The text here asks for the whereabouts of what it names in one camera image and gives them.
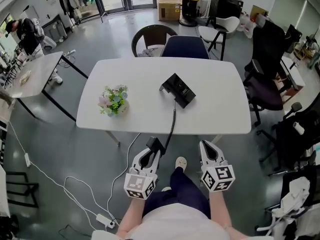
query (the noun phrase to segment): flower pot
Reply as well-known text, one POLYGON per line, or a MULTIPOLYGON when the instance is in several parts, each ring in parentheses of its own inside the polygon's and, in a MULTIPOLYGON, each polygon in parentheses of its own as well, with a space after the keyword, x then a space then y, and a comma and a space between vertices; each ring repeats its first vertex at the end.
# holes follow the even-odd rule
POLYGON ((124 104, 122 104, 119 108, 118 108, 118 115, 119 116, 124 116, 127 114, 129 110, 129 102, 125 99, 124 100, 124 104))

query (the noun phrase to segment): black fan stand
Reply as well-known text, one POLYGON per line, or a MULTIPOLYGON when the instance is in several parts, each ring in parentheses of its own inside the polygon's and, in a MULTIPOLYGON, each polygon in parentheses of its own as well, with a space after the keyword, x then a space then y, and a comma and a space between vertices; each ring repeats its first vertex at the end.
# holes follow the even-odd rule
MULTIPOLYGON (((189 0, 188 5, 185 8, 182 7, 182 12, 186 8, 188 9, 188 11, 187 11, 188 15, 191 14, 191 9, 190 9, 191 1, 192 0, 189 0)), ((187 16, 187 15, 186 16, 181 15, 180 19, 179 19, 179 22, 180 22, 181 25, 186 26, 186 27, 195 27, 195 26, 198 25, 198 22, 194 18, 192 18, 191 16, 187 16)))

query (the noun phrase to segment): black and white marker cube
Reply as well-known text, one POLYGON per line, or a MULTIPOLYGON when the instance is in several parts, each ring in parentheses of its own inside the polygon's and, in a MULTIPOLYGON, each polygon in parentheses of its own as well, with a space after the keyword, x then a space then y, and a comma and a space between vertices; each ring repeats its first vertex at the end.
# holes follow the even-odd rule
POLYGON ((124 181, 124 190, 131 198, 146 200, 155 189, 153 177, 127 173, 124 181))
POLYGON ((208 166, 201 177, 210 192, 227 190, 235 179, 232 165, 208 166))

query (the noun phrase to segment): clothing rack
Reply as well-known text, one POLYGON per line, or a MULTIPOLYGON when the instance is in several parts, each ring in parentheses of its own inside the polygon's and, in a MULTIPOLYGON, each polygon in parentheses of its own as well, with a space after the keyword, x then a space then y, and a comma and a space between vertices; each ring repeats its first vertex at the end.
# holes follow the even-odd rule
MULTIPOLYGON (((98 12, 99 12, 99 16, 97 16, 97 15, 91 15, 91 16, 83 17, 83 18, 78 19, 77 22, 75 21, 75 19, 73 19, 74 23, 73 23, 73 25, 71 26, 71 32, 73 32, 72 28, 73 28, 74 26, 79 26, 79 24, 84 23, 84 22, 87 22, 87 21, 92 21, 92 20, 95 20, 95 19, 100 18, 100 19, 101 19, 101 22, 102 22, 102 23, 104 22, 102 18, 103 18, 104 15, 107 15, 107 12, 104 11, 102 14, 100 14, 100 10, 99 10, 98 4, 99 4, 101 10, 103 9, 103 6, 102 6, 100 0, 95 0, 95 3, 96 3, 96 5, 97 5, 97 9, 98 9, 98 12)), ((68 15, 70 21, 73 22, 72 19, 71 19, 71 17, 70 17, 70 13, 67 12, 66 14, 68 15)))

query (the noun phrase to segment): white shirt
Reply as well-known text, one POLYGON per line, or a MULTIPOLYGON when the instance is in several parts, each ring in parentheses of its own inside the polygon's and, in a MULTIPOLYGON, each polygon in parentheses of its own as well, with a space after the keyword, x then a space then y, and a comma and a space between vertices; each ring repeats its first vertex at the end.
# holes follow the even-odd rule
POLYGON ((230 240, 219 224, 201 211, 180 203, 159 207, 143 217, 126 239, 133 240, 230 240))

